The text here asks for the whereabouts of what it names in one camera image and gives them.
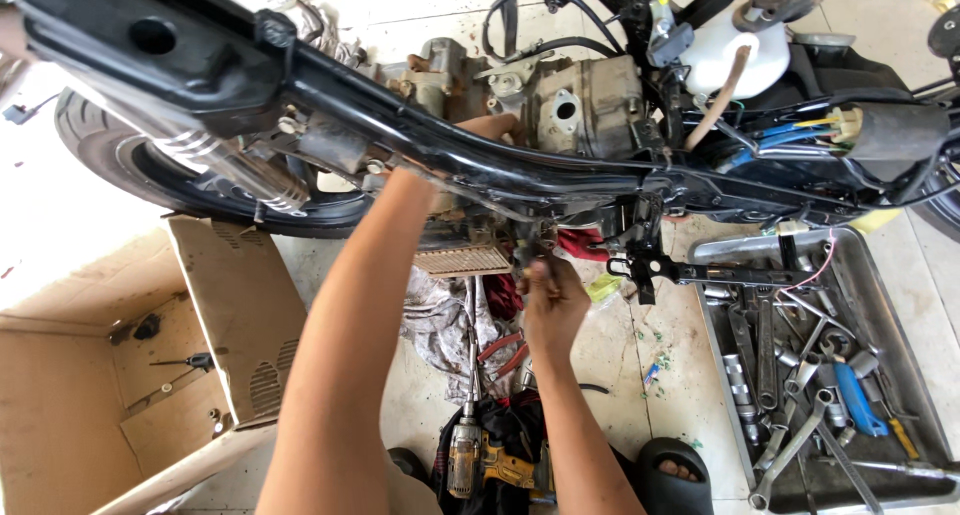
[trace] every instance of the cardboard box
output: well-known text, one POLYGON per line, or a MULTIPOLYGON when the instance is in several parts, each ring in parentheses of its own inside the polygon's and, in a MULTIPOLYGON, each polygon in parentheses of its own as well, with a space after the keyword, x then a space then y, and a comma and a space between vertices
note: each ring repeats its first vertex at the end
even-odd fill
POLYGON ((6 515, 139 515, 276 434, 306 311, 273 240, 165 225, 0 312, 6 515))

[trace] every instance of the person's arm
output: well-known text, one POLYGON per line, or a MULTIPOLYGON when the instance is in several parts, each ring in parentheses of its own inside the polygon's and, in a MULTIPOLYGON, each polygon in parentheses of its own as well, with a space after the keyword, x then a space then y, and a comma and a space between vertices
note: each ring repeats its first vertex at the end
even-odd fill
POLYGON ((643 514, 570 364, 573 340, 591 299, 569 262, 549 254, 548 263, 535 260, 520 288, 529 295, 524 337, 550 437, 559 511, 643 514))
MULTIPOLYGON (((498 140, 516 121, 460 126, 498 140)), ((393 172, 330 267, 287 380, 259 515, 388 512, 380 401, 433 190, 393 172)))

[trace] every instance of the red cloth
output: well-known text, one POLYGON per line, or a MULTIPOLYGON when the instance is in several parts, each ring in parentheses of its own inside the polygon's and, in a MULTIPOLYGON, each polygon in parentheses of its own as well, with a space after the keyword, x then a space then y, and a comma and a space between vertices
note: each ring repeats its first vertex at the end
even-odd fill
POLYGON ((575 259, 605 263, 610 258, 607 249, 591 249, 588 245, 602 243, 600 232, 595 227, 585 229, 561 228, 557 231, 557 245, 575 259))
POLYGON ((517 282, 513 275, 483 275, 483 290, 493 318, 509 321, 517 316, 517 312, 523 311, 523 300, 517 295, 517 282))

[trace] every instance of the blue-handled tool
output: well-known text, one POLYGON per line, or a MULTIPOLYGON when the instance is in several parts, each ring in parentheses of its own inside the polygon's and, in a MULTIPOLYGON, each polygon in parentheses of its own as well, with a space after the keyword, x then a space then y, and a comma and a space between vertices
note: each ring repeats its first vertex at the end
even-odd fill
POLYGON ((890 434, 881 418, 874 415, 870 410, 870 403, 863 395, 863 390, 857 382, 857 375, 854 369, 846 363, 834 363, 833 371, 837 376, 837 385, 840 386, 840 394, 846 402, 846 409, 849 410, 849 416, 853 418, 858 431, 864 435, 886 436, 890 434))

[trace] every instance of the toe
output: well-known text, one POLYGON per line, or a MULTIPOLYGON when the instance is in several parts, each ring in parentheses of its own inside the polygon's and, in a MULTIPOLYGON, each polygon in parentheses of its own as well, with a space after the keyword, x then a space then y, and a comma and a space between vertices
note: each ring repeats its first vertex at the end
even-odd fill
POLYGON ((663 472, 664 474, 669 474, 670 476, 677 475, 677 463, 672 460, 664 460, 656 467, 657 470, 663 472))

